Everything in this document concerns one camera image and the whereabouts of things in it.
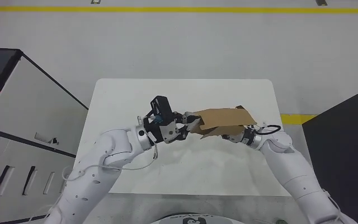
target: cardboard piece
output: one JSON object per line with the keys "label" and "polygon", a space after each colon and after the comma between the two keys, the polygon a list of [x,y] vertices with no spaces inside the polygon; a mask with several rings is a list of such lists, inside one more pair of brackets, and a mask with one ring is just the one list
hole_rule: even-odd
{"label": "cardboard piece", "polygon": [[236,136],[244,131],[245,127],[243,125],[257,124],[242,106],[206,109],[194,113],[201,117],[201,121],[191,130],[191,133],[202,135],[202,139],[223,134]]}

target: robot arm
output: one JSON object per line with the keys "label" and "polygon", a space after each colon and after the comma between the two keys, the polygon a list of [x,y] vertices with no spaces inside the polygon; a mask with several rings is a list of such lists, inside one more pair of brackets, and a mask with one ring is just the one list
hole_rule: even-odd
{"label": "robot arm", "polygon": [[[157,143],[169,144],[186,139],[189,131],[200,121],[200,117],[193,113],[172,112],[166,97],[157,96],[150,104],[152,110],[143,121],[138,119],[139,125],[129,129],[110,130],[99,136],[90,153],[75,164],[64,192],[53,206],[45,224],[83,223],[91,210],[110,191],[121,171],[125,170],[124,165],[152,146],[156,149]],[[184,126],[177,128],[177,123]],[[337,221],[336,223],[357,224],[333,205],[328,193],[319,186],[311,166],[293,147],[289,135],[278,130],[280,127],[267,133],[262,132],[262,129],[257,131],[248,127],[238,136],[223,138],[260,150],[274,176],[296,200],[309,223]]]}
{"label": "robot arm", "polygon": [[[156,150],[157,143],[169,144],[186,139],[188,132],[200,121],[199,116],[190,112],[172,112],[164,96],[157,96],[150,104],[152,110],[148,115],[143,120],[138,117],[139,125],[110,130],[99,136],[90,152],[74,165],[64,192],[51,209],[45,224],[83,223],[113,187],[121,171],[131,170],[123,168],[124,165],[152,146]],[[177,128],[177,123],[184,126]]]}
{"label": "robot arm", "polygon": [[336,221],[336,223],[356,224],[330,201],[328,192],[322,190],[307,160],[293,147],[291,137],[279,130],[280,128],[268,133],[248,127],[238,136],[223,136],[223,138],[260,150],[274,176],[296,200],[309,223]]}

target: cabinet handle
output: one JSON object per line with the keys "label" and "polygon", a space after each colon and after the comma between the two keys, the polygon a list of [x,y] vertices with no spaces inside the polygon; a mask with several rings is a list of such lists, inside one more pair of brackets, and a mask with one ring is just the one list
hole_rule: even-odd
{"label": "cabinet handle", "polygon": [[35,138],[36,140],[39,140],[39,141],[42,141],[42,142],[45,142],[45,143],[48,143],[48,144],[57,144],[57,145],[60,144],[60,142],[57,140],[57,138],[52,138],[52,139],[50,139],[49,141],[47,141],[47,140],[44,140],[44,139],[42,139],[41,137],[39,137],[39,134],[38,134],[37,132],[36,132],[34,138]]}

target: table top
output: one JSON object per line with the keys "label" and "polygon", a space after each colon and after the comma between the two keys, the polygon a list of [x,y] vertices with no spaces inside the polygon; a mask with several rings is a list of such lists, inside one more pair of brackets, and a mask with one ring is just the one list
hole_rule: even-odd
{"label": "table top", "polygon": [[[76,162],[92,148],[98,135],[137,124],[157,95],[167,96],[173,111],[234,108],[242,105],[261,125],[282,125],[269,80],[140,80],[101,79],[96,83]],[[149,167],[122,171],[110,193],[287,196],[264,156],[221,137],[158,145],[159,157]],[[136,157],[128,168],[151,162],[153,150]]]}

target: yellow floor line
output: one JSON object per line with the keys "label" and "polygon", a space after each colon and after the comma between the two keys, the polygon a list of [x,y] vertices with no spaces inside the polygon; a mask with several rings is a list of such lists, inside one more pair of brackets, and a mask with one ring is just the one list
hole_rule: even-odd
{"label": "yellow floor line", "polygon": [[265,7],[118,7],[118,6],[0,6],[7,12],[193,12],[193,13],[287,13],[357,14],[358,8],[265,8]]}
{"label": "yellow floor line", "polygon": [[317,115],[313,114],[281,114],[283,124],[303,124]]}

